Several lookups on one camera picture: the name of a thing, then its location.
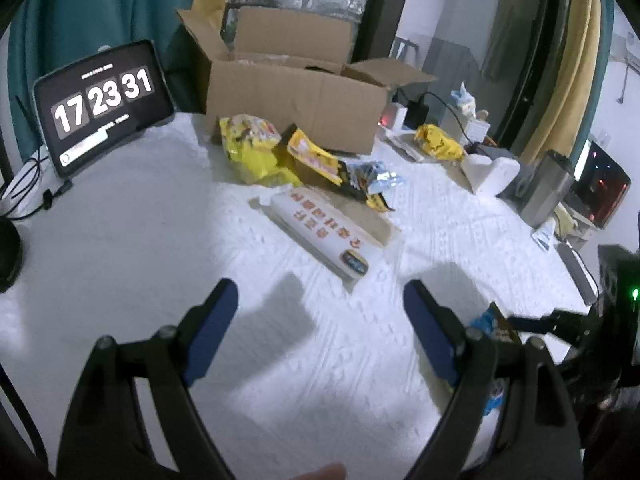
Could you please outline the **yellow chips bag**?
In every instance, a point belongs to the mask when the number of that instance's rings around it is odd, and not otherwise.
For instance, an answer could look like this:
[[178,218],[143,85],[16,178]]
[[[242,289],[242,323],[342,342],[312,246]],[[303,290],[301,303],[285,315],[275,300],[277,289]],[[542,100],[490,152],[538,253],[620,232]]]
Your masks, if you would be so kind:
[[303,184],[283,161],[282,136],[271,122],[239,114],[220,118],[218,126],[228,161],[243,183],[266,188]]

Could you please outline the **small blue snack packet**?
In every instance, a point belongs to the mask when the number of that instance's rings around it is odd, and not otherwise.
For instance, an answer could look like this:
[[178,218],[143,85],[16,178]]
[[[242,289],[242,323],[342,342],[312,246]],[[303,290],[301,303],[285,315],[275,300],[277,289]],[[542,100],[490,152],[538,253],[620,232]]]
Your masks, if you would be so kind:
[[367,195],[381,194],[402,185],[406,180],[397,172],[390,171],[384,162],[354,162],[347,166],[349,181]]

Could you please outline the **beige tissue pack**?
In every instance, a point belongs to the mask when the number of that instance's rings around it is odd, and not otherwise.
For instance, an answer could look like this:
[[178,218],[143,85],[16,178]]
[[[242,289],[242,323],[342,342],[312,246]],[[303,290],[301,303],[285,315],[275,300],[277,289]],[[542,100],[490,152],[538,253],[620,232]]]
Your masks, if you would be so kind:
[[555,220],[554,234],[558,240],[566,240],[570,236],[580,237],[577,220],[562,203],[553,209],[553,218]]

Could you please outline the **black round puck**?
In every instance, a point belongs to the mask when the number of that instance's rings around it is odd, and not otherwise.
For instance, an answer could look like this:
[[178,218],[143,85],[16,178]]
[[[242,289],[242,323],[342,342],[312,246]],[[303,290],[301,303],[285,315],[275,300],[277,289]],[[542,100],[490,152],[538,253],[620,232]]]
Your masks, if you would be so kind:
[[6,292],[20,273],[23,261],[23,242],[14,224],[7,218],[0,220],[0,290]]

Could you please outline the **yellow right curtain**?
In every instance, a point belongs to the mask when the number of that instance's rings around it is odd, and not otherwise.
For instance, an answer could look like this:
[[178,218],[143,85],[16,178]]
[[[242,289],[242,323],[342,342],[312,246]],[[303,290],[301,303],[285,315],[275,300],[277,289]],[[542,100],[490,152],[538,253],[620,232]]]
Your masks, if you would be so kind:
[[570,0],[568,29],[558,79],[540,123],[521,160],[536,162],[549,150],[569,155],[574,148],[596,73],[601,36],[601,0]]

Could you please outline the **brown cardboard box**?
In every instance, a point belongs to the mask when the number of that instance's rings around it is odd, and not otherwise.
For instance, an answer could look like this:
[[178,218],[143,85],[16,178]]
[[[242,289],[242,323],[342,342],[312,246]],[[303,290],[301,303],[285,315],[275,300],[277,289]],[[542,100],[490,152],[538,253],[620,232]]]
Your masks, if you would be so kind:
[[296,125],[325,150],[367,155],[396,89],[436,79],[397,58],[348,62],[352,23],[338,18],[243,6],[227,46],[204,15],[177,15],[201,51],[203,127],[215,143],[221,118],[247,114],[279,132]]

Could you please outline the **white blue cream tube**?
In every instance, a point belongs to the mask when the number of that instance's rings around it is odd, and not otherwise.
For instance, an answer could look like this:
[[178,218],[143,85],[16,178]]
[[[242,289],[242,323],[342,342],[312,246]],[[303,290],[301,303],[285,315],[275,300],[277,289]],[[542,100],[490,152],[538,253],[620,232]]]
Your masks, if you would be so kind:
[[550,217],[532,233],[533,241],[544,252],[550,252],[556,245],[555,228],[556,219]]

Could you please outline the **white charger block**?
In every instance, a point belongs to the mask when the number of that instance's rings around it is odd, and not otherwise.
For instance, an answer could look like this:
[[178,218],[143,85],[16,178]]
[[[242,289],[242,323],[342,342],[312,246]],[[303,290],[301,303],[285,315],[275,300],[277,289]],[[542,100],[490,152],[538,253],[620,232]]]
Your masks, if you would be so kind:
[[407,115],[407,107],[397,102],[388,104],[381,115],[380,125],[390,130],[401,130]]

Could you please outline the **black power adapter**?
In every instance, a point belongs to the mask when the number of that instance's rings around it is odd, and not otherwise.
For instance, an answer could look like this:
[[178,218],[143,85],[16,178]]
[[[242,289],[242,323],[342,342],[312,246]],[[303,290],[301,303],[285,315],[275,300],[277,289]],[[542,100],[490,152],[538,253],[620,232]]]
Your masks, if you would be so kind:
[[407,103],[404,127],[409,130],[416,130],[426,123],[426,118],[430,108],[421,101],[409,101]]

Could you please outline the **yellow black snack bag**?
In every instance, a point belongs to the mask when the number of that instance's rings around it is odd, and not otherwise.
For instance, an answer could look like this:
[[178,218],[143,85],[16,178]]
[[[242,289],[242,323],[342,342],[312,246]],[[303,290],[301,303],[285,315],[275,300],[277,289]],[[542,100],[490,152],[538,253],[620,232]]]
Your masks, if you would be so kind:
[[282,134],[282,143],[286,152],[295,162],[295,167],[304,176],[319,178],[319,184],[328,182],[337,191],[358,200],[377,212],[391,212],[384,193],[367,195],[355,188],[349,181],[347,166],[362,160],[340,159],[314,144],[306,133],[296,125],[290,125]]

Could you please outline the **white red text snack pack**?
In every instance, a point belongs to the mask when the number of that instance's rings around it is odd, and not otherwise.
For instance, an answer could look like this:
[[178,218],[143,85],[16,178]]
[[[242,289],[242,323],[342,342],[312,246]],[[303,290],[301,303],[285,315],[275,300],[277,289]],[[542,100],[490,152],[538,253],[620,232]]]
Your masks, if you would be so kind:
[[373,284],[399,262],[401,230],[384,214],[320,188],[291,185],[250,200],[353,290]]

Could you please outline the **computer monitor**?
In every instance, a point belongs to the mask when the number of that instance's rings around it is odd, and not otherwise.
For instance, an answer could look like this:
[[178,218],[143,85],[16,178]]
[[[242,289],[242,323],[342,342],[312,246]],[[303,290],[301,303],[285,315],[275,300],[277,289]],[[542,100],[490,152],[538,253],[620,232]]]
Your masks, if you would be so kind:
[[630,184],[626,171],[597,142],[585,143],[575,168],[574,193],[597,228],[608,224]]

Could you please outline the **tablet showing clock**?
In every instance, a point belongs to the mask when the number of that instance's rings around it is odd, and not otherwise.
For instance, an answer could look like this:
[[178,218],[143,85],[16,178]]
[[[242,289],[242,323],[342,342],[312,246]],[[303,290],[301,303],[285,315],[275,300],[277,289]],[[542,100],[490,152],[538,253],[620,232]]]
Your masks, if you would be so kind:
[[50,161],[62,179],[175,113],[149,39],[104,50],[40,77],[32,86],[32,102]]

